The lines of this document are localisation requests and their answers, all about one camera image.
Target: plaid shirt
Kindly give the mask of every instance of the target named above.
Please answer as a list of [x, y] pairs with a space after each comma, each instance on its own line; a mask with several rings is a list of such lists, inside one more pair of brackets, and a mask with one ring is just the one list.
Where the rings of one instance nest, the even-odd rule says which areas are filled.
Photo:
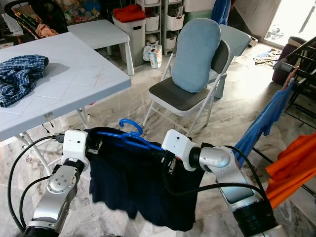
[[0, 63], [0, 106], [6, 108], [34, 90], [47, 64], [47, 57], [36, 54]]

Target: plastic bag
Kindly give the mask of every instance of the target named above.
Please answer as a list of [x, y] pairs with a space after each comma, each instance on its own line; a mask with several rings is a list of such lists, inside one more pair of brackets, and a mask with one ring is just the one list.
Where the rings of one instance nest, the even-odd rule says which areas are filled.
[[162, 62], [162, 46], [155, 45], [152, 46], [152, 50], [150, 51], [150, 64], [152, 68], [160, 68]]
[[144, 61], [150, 61], [152, 68], [160, 68], [162, 62], [162, 46], [147, 45], [143, 50]]
[[144, 61], [150, 61], [150, 50], [152, 50], [152, 47], [150, 45], [147, 45], [144, 47], [144, 50], [143, 50]]

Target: white table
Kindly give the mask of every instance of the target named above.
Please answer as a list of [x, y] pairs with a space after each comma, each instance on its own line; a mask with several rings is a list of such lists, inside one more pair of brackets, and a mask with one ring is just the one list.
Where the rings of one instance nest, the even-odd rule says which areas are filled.
[[134, 75], [132, 55], [129, 47], [129, 35], [107, 20], [84, 22], [68, 26], [68, 31], [77, 36], [93, 49], [124, 43], [127, 73]]
[[[0, 107], [0, 141], [15, 136], [29, 145], [32, 140], [26, 130], [73, 110], [77, 110], [87, 127], [85, 105], [131, 86], [128, 75], [72, 33], [2, 49], [0, 62], [30, 54], [48, 57], [49, 64], [44, 69], [44, 78], [38, 80], [30, 94], [10, 108]], [[51, 174], [37, 147], [33, 150]]]

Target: orange shirt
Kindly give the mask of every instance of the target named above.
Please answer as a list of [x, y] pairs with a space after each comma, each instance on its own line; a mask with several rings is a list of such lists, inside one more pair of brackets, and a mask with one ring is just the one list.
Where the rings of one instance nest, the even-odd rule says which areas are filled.
[[266, 167], [271, 175], [266, 193], [272, 208], [316, 175], [316, 133], [299, 136], [277, 159]]

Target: blue towel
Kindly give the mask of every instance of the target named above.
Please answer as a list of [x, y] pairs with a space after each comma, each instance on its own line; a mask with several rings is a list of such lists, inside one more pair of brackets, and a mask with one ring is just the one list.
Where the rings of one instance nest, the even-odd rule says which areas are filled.
[[[235, 145], [240, 149], [247, 157], [258, 141], [259, 137], [263, 135], [267, 136], [270, 133], [270, 129], [275, 121], [280, 118], [283, 108], [285, 107], [295, 81], [292, 80], [286, 90], [278, 90], [271, 101], [266, 105], [261, 114], [248, 128], [246, 133], [243, 135], [241, 140]], [[235, 157], [238, 160], [239, 166], [241, 167], [244, 159], [239, 153], [235, 153]]]
[[0, 63], [0, 106], [8, 107], [35, 88], [48, 58], [41, 55], [24, 55]]
[[231, 0], [216, 0], [211, 19], [216, 21], [219, 25], [227, 25], [230, 8]]

